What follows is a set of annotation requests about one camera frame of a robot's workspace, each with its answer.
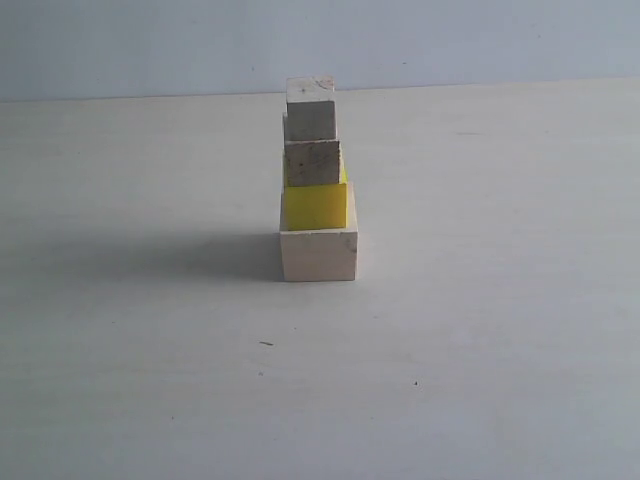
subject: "gray block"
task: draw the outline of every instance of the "gray block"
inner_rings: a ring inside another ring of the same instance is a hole
[[[335,139],[337,129],[333,77],[288,79],[287,115],[290,140]]]
[[[285,141],[284,156],[290,187],[340,183],[339,140]]]

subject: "nesting cube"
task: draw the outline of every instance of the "nesting cube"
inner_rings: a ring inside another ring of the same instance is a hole
[[[290,230],[280,210],[280,249],[288,282],[355,280],[358,263],[358,219],[353,185],[347,184],[345,228]]]
[[[288,136],[292,141],[336,138],[336,104],[330,76],[287,80]]]

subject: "small wooden cube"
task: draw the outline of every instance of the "small wooden cube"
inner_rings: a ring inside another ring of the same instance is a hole
[[[333,77],[289,78],[287,115],[289,140],[335,139],[337,129]]]
[[[284,144],[287,185],[306,187],[340,183],[342,157],[339,140]]]
[[[358,263],[358,221],[353,185],[348,184],[345,228],[290,231],[280,210],[280,249],[288,282],[355,280]]]

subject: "block tower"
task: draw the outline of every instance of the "block tower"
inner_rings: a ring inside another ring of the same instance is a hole
[[[358,223],[336,128],[333,78],[287,80],[280,248],[285,280],[355,280]]]

